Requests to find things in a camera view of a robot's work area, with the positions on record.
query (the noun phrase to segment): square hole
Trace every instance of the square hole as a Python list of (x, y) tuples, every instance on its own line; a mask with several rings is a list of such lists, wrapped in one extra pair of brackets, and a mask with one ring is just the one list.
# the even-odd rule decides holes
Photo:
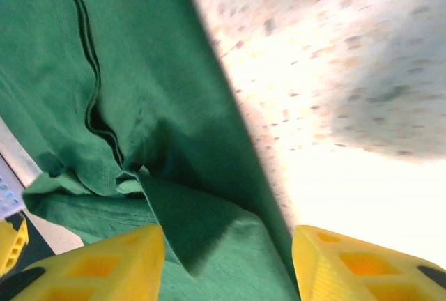
[(433, 301), (412, 284), (381, 284), (367, 286), (377, 301)]
[(341, 260), (355, 275), (397, 275), (399, 271), (384, 258), (367, 252), (341, 254)]
[(69, 277), (108, 277), (118, 266), (120, 257), (115, 256), (88, 256), (81, 259), (72, 268)]
[(52, 288), (39, 301), (89, 301), (95, 293), (94, 288)]
[(124, 244), (135, 244), (141, 237), (139, 235), (124, 238), (121, 242)]
[(10, 268), (13, 266), (13, 264), (15, 263), (15, 260), (13, 258), (9, 258), (8, 261), (6, 261), (6, 266), (5, 268)]
[(318, 237), (326, 243), (336, 243), (336, 242), (341, 242), (340, 239), (334, 237), (334, 236), (330, 236), (324, 233), (318, 233)]

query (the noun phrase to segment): white surface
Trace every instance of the white surface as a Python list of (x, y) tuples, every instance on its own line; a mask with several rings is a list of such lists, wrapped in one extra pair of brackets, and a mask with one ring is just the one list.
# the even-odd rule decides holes
[(195, 0), (287, 223), (446, 268), (446, 0)]

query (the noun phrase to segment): green cloth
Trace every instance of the green cloth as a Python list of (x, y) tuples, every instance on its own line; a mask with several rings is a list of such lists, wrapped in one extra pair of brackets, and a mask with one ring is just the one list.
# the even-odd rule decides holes
[(291, 238), (191, 0), (1, 0), (0, 116), (29, 210), (88, 244), (147, 224), (160, 300), (299, 300)]

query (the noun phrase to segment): green pants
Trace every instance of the green pants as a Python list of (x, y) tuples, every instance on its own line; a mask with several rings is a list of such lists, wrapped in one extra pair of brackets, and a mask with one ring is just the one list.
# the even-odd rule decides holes
[(0, 7), (0, 116), (44, 172), (31, 212), (86, 244), (161, 224), (161, 301), (299, 300), (290, 236), (191, 0)]

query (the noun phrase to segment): yellow plastic object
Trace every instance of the yellow plastic object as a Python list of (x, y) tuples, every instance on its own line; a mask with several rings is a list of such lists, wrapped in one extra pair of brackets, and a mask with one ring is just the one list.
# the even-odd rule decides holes
[(298, 226), (293, 262), (302, 301), (444, 301), (446, 272), (428, 261)]
[(164, 264), (161, 226), (145, 226), (29, 268), (46, 272), (13, 301), (154, 301)]
[(11, 271), (28, 244), (28, 226), (23, 218), (18, 230), (14, 229), (11, 222), (3, 220), (0, 222), (0, 277)]

